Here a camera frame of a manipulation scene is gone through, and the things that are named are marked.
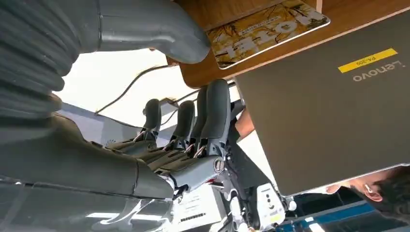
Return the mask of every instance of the person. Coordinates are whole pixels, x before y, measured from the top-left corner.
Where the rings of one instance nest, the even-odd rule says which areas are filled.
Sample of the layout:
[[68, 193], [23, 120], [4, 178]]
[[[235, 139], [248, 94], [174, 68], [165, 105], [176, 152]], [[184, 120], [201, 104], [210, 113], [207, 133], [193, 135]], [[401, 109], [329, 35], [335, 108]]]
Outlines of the person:
[[[249, 112], [245, 109], [235, 124], [240, 135], [238, 145], [247, 153], [248, 138], [257, 138]], [[410, 223], [410, 167], [399, 166], [339, 182], [308, 193], [336, 193], [341, 186], [352, 189], [387, 218]]]

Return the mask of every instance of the wooden shelf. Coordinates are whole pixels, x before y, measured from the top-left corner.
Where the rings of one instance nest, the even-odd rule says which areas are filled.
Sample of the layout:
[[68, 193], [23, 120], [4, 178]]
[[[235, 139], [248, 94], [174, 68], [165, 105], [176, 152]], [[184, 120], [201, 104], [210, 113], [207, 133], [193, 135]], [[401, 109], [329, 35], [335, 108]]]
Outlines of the wooden shelf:
[[[205, 30], [242, 18], [273, 3], [271, 0], [176, 0], [175, 2], [180, 4]], [[226, 70], [218, 68], [210, 51], [205, 60], [198, 64], [180, 65], [185, 83], [190, 87], [200, 87], [215, 79], [231, 78], [410, 10], [409, 0], [324, 0], [323, 3], [322, 0], [307, 0], [305, 2], [322, 10], [322, 13], [331, 19], [330, 25]]]

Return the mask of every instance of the book cover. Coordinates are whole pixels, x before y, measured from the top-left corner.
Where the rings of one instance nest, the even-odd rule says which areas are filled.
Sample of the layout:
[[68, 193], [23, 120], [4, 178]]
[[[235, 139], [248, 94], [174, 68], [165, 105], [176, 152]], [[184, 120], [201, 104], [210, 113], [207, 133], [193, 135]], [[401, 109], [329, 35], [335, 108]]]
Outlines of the book cover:
[[221, 69], [330, 23], [300, 0], [282, 3], [207, 32]]

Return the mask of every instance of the gray laptop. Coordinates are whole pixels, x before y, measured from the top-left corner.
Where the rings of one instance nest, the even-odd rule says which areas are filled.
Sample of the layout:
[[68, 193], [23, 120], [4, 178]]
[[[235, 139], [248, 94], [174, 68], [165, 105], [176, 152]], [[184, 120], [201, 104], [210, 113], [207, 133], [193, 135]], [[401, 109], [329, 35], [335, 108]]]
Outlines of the gray laptop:
[[407, 11], [237, 77], [281, 194], [410, 162], [409, 22]]

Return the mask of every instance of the lenovo logo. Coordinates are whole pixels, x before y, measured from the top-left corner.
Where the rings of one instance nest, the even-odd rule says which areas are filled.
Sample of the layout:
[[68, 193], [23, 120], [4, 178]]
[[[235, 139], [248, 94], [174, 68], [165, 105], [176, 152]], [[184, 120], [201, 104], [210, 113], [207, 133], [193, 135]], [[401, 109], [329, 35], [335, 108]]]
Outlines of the lenovo logo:
[[357, 75], [353, 77], [353, 81], [363, 81], [366, 80], [367, 78], [371, 78], [373, 76], [377, 76], [380, 73], [386, 73], [390, 70], [393, 70], [396, 68], [396, 66], [399, 65], [401, 67], [406, 67], [404, 64], [402, 64], [400, 61], [395, 61], [391, 64], [386, 64], [384, 66], [381, 66], [380, 68], [376, 68], [374, 70], [370, 70], [368, 72], [362, 73], [362, 75]]

